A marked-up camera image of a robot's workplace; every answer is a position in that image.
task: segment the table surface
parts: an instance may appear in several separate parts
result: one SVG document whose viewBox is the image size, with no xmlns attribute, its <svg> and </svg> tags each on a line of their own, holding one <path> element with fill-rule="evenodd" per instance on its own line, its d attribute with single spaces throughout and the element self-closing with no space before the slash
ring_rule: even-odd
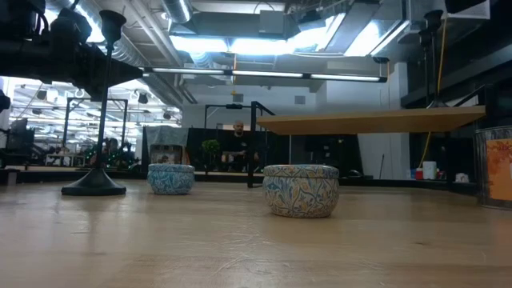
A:
<svg viewBox="0 0 512 288">
<path fill-rule="evenodd" d="M 484 106 L 264 116 L 258 124 L 280 135 L 446 132 L 486 115 Z"/>
<path fill-rule="evenodd" d="M 157 196 L 0 187 L 1 287 L 510 287 L 512 212 L 444 191 L 342 187 L 330 218 L 272 215 L 261 188 Z"/>
</svg>

